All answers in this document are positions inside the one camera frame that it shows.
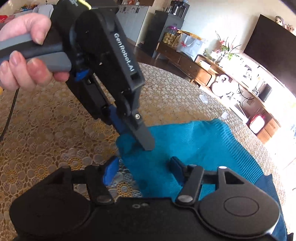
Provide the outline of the person's left hand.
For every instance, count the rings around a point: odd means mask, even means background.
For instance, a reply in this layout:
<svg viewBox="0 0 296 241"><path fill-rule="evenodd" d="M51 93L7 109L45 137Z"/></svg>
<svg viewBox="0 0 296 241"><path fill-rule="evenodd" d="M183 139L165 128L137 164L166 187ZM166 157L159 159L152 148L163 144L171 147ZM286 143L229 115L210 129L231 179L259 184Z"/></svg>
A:
<svg viewBox="0 0 296 241"><path fill-rule="evenodd" d="M42 14L30 13L13 19L1 29L1 41L29 33L32 40L42 45L51 27L51 20ZM18 51L10 54L8 61L1 63L1 88L15 91L19 88L31 91L36 86L46 86L52 79L65 82L68 72L52 73L39 59L26 61Z"/></svg>

